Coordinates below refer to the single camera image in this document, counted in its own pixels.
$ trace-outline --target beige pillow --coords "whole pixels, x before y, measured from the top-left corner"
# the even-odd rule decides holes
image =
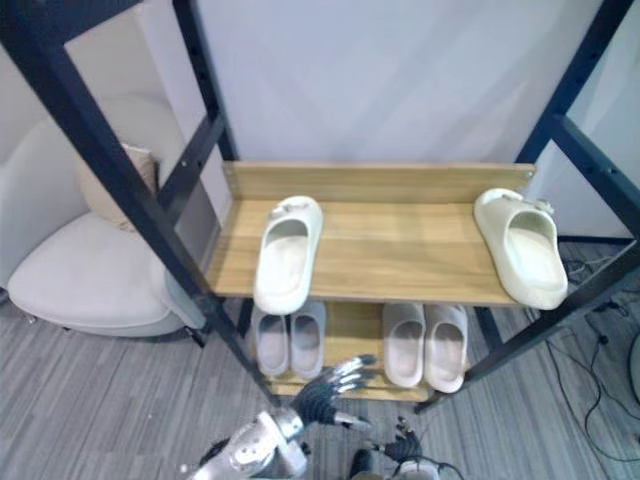
[[[155,195],[158,192],[157,167],[151,152],[144,148],[136,148],[124,143],[122,148],[131,159],[133,166],[142,177],[147,188]],[[76,173],[80,183],[80,190],[82,190],[84,199],[91,211],[108,220],[120,230],[136,231],[124,212],[120,210],[118,204],[102,186],[100,180],[79,156],[76,161]]]

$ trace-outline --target slide sandal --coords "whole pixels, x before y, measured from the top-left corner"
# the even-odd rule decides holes
[[[255,334],[258,367],[265,375],[280,375],[289,367],[289,339],[284,317],[269,315],[253,307],[251,325]]]
[[[309,300],[291,316],[291,369],[302,378],[315,378],[324,360],[324,302]]]
[[[322,210],[311,197],[286,198],[271,211],[253,287],[261,310],[288,315],[302,307],[321,232]]]
[[[552,310],[567,296],[553,209],[504,188],[484,192],[473,215],[489,247],[502,286],[517,302]]]
[[[388,303],[382,308],[384,372],[400,387],[422,378],[424,313],[416,303]]]
[[[459,306],[425,305],[424,378],[435,390],[453,393],[464,381],[467,313]]]

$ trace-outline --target robot finger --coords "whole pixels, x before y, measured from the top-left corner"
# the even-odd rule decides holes
[[[411,431],[411,427],[409,426],[409,423],[407,423],[407,419],[404,417],[398,417],[398,425],[396,425],[396,428],[405,434]]]
[[[340,410],[338,410],[333,416],[333,423],[359,432],[371,431],[371,423],[369,420],[363,417],[351,415],[350,413],[341,412]]]
[[[347,383],[353,383],[356,381],[359,382],[368,382],[374,377],[374,373],[368,370],[360,370],[344,377],[340,377],[337,379],[338,386],[345,385]]]
[[[373,365],[375,362],[375,355],[360,355],[353,357],[351,360],[347,360],[335,367],[331,380],[335,382],[339,378],[350,375],[364,366]]]
[[[373,440],[365,440],[364,446],[367,450],[384,453],[384,444],[382,443],[374,442]]]
[[[344,385],[339,385],[335,388],[335,397],[339,397],[340,395],[343,395],[345,393],[347,393],[350,390],[357,390],[358,388],[363,388],[367,386],[367,382],[351,382],[351,383],[347,383]]]

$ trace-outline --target wooden shelf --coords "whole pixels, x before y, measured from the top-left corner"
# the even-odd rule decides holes
[[[300,165],[227,162],[234,205],[207,279],[251,296],[268,213],[287,195],[316,198],[324,228],[311,295],[327,300],[513,305],[473,219],[492,186],[518,189],[530,165]]]
[[[350,398],[419,402],[428,398],[428,386],[401,388],[384,375],[382,345],[382,306],[369,303],[327,302],[325,365],[334,366],[354,355],[374,354],[378,363],[372,368],[376,376],[367,388],[347,394]],[[287,373],[271,377],[274,393],[296,395],[308,380]]]
[[[253,293],[270,200],[236,201],[208,272],[219,295]],[[323,202],[324,229],[311,295],[328,300],[390,300],[511,305],[470,204]]]

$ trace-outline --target gray carpet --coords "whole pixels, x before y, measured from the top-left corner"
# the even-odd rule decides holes
[[[567,258],[595,259],[613,247],[565,247]],[[625,309],[588,316],[609,337],[596,371],[609,391],[635,415],[627,351],[640,331],[639,295],[614,298]],[[236,314],[237,302],[228,302]],[[521,310],[496,310],[509,337],[523,328]],[[585,321],[553,337],[560,348],[588,362],[596,336]],[[470,323],[470,355],[487,348]],[[559,356],[567,393],[582,419],[595,390],[589,377]],[[562,399],[544,344],[421,417],[411,405],[341,401],[375,424],[375,438],[390,440],[404,415],[423,435],[425,454],[452,463],[470,479],[640,478],[640,462],[596,455]],[[224,344],[210,335],[200,350],[181,334],[153,340],[107,338],[63,331],[45,321],[29,324],[10,303],[0,307],[0,478],[176,479],[212,441],[266,407],[251,379]],[[620,457],[640,457],[640,421],[603,400],[592,416],[594,439]],[[343,479],[363,438],[335,427],[305,433],[312,449],[305,478]],[[391,464],[378,460],[389,472]],[[443,479],[456,478],[443,473]]]

